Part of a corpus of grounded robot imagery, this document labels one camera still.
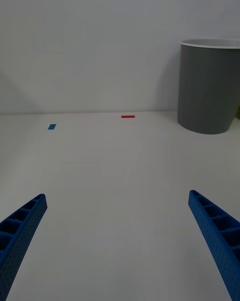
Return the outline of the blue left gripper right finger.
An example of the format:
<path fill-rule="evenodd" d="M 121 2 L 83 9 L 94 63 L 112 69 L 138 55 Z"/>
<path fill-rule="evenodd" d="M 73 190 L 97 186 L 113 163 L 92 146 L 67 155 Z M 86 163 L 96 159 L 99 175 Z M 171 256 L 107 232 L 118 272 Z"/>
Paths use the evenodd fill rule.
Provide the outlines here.
<path fill-rule="evenodd" d="M 240 300 L 240 222 L 196 190 L 188 206 L 233 301 Z"/>

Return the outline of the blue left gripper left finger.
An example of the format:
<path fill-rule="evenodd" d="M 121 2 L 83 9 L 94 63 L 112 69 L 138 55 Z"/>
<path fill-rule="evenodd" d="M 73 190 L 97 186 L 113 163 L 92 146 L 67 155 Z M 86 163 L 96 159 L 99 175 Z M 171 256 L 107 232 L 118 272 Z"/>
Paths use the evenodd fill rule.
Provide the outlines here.
<path fill-rule="evenodd" d="M 5 301 L 28 247 L 47 210 L 41 193 L 0 223 L 0 300 Z"/>

